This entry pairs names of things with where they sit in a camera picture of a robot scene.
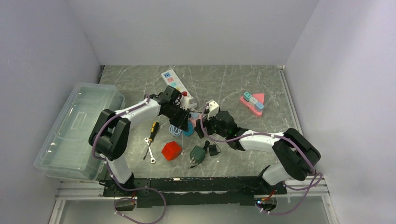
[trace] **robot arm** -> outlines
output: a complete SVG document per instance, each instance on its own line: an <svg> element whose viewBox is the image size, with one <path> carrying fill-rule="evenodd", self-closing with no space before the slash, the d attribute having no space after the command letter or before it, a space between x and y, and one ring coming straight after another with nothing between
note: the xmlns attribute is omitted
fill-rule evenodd
<svg viewBox="0 0 396 224"><path fill-rule="evenodd" d="M89 144L93 145L100 129L112 117L117 116L100 134L95 151L104 159L113 172L112 178L125 188L134 188L134 175L128 167L124 152L127 148L129 130L141 122L165 115L170 124L187 131L187 121L190 116L189 109L180 107L182 94L173 87L168 86L164 92L151 95L144 101L123 110L104 110L93 128Z"/></svg>
<svg viewBox="0 0 396 224"><path fill-rule="evenodd" d="M259 133L238 127L228 111L219 111L217 103L209 102L205 111L208 115L202 119L202 127L206 134L218 134L225 138L229 146L241 151L258 150L275 153L281 162L277 165L267 166L260 174L262 187L270 189L277 183L294 178L303 181L311 172L303 156L285 139L292 141L315 166L320 160L320 153L296 129L289 128L283 133ZM204 132L201 120L196 121L195 131L200 138Z"/></svg>
<svg viewBox="0 0 396 224"><path fill-rule="evenodd" d="M163 93L150 95L149 98L132 107L114 112L108 109L102 111L89 138L89 144L93 145L100 129L115 116L116 118L100 134L95 151L106 160L113 172L112 178L116 178L122 187L134 188L134 175L124 156L129 130L146 119L164 115L169 118L170 124L187 131L190 110L181 107L181 100L182 94L168 86ZM281 163L267 166L259 174L258 180L264 188L270 189L291 177L305 180L311 171L301 154L293 150L292 145L281 138L285 137L294 142L313 166L320 159L320 153L293 128L283 133L261 135L262 133L238 127L227 111L219 111L219 106L215 102L207 108L206 114L202 122L208 135L219 134L233 149L274 152L277 155ZM205 135L200 122L198 119L195 131L200 138L203 138Z"/></svg>

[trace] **plastic storage box lid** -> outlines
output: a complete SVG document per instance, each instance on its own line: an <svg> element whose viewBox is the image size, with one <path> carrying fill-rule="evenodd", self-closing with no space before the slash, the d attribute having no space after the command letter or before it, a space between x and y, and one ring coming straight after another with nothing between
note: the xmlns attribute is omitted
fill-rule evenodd
<svg viewBox="0 0 396 224"><path fill-rule="evenodd" d="M34 166L47 176L95 180L103 168L88 138L102 110L119 110L124 96L113 85L78 83L49 132Z"/></svg>

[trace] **power strip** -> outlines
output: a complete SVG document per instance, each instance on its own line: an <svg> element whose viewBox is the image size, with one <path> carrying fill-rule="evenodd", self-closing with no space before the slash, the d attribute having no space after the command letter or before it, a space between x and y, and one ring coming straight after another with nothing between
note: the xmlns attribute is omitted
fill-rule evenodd
<svg viewBox="0 0 396 224"><path fill-rule="evenodd" d="M168 70L164 73L161 73L161 77L167 85L174 87L175 89L179 90L180 92L186 92L188 99L182 100L182 107L185 109L192 109L196 108L197 104L195 103L194 97L188 92L186 87L183 85L182 81L180 81L179 77L176 75L173 69Z"/></svg>

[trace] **power plug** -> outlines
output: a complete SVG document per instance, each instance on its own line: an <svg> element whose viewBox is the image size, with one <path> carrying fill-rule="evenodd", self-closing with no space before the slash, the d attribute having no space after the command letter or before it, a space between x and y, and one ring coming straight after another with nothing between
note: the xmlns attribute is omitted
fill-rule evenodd
<svg viewBox="0 0 396 224"><path fill-rule="evenodd" d="M202 163L205 158L205 154L206 151L203 148L195 146L190 153L190 162L197 164Z"/></svg>

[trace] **red block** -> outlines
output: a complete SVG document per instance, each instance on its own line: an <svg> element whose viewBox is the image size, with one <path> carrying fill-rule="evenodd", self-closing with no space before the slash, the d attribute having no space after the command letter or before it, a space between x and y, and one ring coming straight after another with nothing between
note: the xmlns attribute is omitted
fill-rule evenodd
<svg viewBox="0 0 396 224"><path fill-rule="evenodd" d="M171 141L166 143L161 153L170 161L178 157L181 152L182 148L175 141Z"/></svg>

